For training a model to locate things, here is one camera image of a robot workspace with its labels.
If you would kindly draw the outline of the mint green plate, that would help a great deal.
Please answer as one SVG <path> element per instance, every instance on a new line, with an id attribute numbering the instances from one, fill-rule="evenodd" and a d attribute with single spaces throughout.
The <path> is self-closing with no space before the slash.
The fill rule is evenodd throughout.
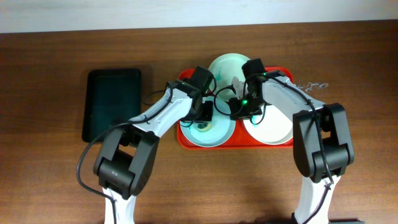
<path id="1" fill-rule="evenodd" d="M 240 81 L 245 82 L 242 66 L 250 60 L 249 57 L 241 54 L 230 53 L 224 54 L 216 58 L 210 65 L 209 71 L 214 75 L 216 79 L 216 90 L 232 85 L 233 77 L 238 77 Z M 236 92 L 230 89 L 225 89 L 218 94 L 218 98 L 229 101 L 230 98 L 237 97 L 239 100 L 243 95 L 236 95 Z"/>

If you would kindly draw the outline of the white plate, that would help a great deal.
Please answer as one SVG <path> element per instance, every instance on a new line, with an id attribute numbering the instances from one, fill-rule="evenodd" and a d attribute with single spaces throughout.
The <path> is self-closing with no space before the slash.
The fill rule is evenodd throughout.
<path id="1" fill-rule="evenodd" d="M 265 115 L 255 115 L 243 121 L 246 131 L 255 140 L 270 145 L 284 144 L 293 138 L 293 124 L 273 105 L 261 108 Z"/>

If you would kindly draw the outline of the green yellow sponge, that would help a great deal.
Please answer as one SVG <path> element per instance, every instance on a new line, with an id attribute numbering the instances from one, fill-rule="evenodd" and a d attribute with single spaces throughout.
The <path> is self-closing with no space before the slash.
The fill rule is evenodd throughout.
<path id="1" fill-rule="evenodd" d="M 199 132 L 207 132 L 212 128 L 212 124 L 210 122 L 203 122 L 203 123 L 198 123 L 196 126 L 196 129 Z"/>

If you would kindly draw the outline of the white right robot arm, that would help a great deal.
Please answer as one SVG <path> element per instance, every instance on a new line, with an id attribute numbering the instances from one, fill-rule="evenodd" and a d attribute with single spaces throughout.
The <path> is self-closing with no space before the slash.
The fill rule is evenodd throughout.
<path id="1" fill-rule="evenodd" d="M 333 192 L 354 161 L 344 107 L 312 98 L 280 70 L 254 73 L 244 82 L 233 78 L 229 88 L 237 95 L 239 106 L 231 119 L 247 119 L 258 107 L 271 105 L 291 120 L 294 161 L 302 175 L 302 186 L 290 221 L 329 223 Z"/>

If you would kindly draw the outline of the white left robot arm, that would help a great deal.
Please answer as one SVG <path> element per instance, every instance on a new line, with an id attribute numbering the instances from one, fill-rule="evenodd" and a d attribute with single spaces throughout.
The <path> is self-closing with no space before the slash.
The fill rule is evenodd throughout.
<path id="1" fill-rule="evenodd" d="M 189 78 L 168 83 L 148 110 L 101 133 L 93 172 L 106 199 L 105 223 L 133 223 L 136 197 L 150 178 L 160 138 L 176 122 L 198 119 L 209 86 Z"/>

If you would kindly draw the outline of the light blue plate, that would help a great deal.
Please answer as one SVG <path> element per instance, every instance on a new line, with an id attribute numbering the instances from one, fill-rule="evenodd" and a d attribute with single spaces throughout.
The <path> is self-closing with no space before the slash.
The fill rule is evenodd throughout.
<path id="1" fill-rule="evenodd" d="M 183 135 L 197 146 L 214 147 L 227 141 L 234 132 L 236 122 L 228 116 L 219 113 L 213 106 L 213 117 L 210 123 L 212 128 L 207 132 L 199 132 L 196 129 L 198 123 L 203 122 L 181 122 Z"/>

